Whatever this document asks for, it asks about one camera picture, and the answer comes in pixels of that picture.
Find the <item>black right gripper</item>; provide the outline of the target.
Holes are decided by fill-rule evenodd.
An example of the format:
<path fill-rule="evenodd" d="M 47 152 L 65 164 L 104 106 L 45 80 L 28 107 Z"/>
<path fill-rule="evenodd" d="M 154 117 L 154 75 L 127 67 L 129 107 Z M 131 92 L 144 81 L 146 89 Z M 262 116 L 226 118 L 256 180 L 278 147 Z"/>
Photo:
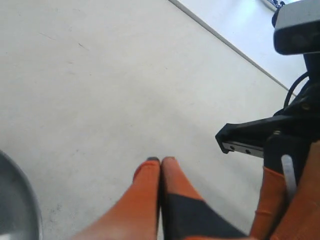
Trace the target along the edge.
<path fill-rule="evenodd" d="M 259 200 L 249 233 L 257 240 L 267 240 L 271 235 L 272 240 L 320 238 L 320 143 L 316 142 L 320 139 L 320 55 L 310 53 L 303 57 L 307 72 L 292 86 L 305 78 L 308 81 L 293 101 L 286 99 L 272 117 L 227 123 L 215 136 L 223 153 L 239 152 L 264 161 Z M 296 175 L 303 174 L 282 218 L 287 208 L 283 155 L 292 158 Z"/>

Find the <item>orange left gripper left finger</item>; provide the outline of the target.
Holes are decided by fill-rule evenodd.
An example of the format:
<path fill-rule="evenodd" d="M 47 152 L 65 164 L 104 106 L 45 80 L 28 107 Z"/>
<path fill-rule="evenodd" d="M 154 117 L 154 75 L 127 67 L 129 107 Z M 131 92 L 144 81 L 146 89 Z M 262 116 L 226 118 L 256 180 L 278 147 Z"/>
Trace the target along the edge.
<path fill-rule="evenodd" d="M 159 225 L 160 160 L 149 157 L 132 184 L 101 218 L 73 240 L 156 240 Z"/>

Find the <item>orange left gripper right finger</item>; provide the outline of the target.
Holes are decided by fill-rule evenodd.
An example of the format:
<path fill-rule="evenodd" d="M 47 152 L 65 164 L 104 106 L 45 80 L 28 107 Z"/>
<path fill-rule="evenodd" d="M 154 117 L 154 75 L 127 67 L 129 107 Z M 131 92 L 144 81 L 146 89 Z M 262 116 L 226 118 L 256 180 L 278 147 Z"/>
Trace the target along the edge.
<path fill-rule="evenodd" d="M 162 227 L 165 240 L 251 240 L 217 214 L 192 186 L 178 161 L 161 163 Z"/>

